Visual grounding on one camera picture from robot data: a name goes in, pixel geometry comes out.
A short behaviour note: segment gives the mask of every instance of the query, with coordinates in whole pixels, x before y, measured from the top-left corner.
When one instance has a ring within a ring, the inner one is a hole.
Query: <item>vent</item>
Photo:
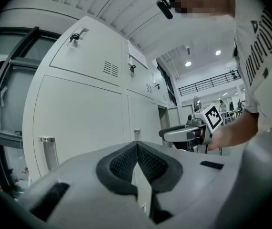
[[[146,90],[148,93],[153,94],[153,90],[150,85],[146,84]]]
[[[104,62],[103,72],[114,77],[118,77],[118,67],[114,64],[111,64],[107,61]]]

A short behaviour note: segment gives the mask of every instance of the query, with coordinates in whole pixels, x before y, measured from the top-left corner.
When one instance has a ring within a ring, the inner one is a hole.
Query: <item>balcony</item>
[[[187,85],[181,88],[178,88],[180,96],[185,96],[188,94],[196,93],[208,88],[216,87],[221,84],[229,83],[241,79],[241,76],[238,71],[228,72],[226,74],[221,74],[207,80],[197,82],[191,85]]]

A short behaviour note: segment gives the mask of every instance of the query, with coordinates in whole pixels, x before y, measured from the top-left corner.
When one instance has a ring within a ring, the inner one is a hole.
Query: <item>white t-shirt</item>
[[[272,126],[254,96],[272,70],[272,15],[260,0],[235,0],[235,43],[238,70],[246,85],[245,109],[259,113],[259,130],[268,130]]]

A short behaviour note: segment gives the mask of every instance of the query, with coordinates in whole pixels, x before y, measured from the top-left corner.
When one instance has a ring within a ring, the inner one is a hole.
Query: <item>hand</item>
[[[208,145],[208,150],[214,150],[219,147],[228,146],[231,138],[231,132],[228,127],[219,127],[212,136],[212,140]]]

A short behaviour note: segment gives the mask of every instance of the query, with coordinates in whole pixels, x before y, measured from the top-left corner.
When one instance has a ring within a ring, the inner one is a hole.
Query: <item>silver handle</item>
[[[51,136],[40,136],[39,142],[42,144],[42,147],[44,149],[48,170],[51,171],[59,166],[55,138]]]

